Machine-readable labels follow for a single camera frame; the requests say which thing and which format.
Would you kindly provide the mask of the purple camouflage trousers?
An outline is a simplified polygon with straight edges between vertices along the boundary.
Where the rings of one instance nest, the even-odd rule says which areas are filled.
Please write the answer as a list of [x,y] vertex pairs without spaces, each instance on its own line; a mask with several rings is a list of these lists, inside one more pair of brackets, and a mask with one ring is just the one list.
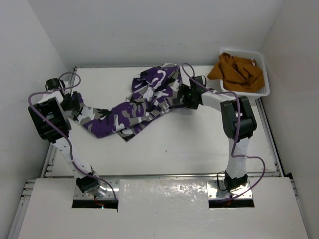
[[96,138],[117,133],[129,141],[152,121],[185,106],[178,97],[181,86],[179,65],[152,67],[133,78],[131,95],[111,109],[86,106],[80,93],[73,94],[80,108],[71,111],[71,118]]

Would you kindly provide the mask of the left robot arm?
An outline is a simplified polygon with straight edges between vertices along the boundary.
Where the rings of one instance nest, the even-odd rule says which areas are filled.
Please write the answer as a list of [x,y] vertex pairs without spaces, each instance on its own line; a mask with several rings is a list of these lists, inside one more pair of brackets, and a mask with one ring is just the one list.
[[79,109],[77,100],[66,92],[62,80],[52,78],[45,83],[45,92],[28,97],[28,111],[39,136],[50,142],[63,155],[73,172],[78,189],[94,198],[103,198],[107,184],[99,178],[92,166],[79,158],[70,140],[71,124],[66,110]]

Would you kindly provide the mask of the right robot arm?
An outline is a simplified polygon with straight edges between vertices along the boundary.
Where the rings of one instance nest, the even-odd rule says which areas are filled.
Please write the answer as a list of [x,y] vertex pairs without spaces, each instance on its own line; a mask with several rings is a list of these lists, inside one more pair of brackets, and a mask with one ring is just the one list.
[[201,77],[189,79],[190,85],[182,84],[178,100],[189,109],[199,105],[218,110],[222,117],[223,131],[229,139],[229,158],[224,172],[225,190],[243,186],[248,181],[246,159],[249,139],[257,128],[249,99],[230,92],[217,92],[207,89]]

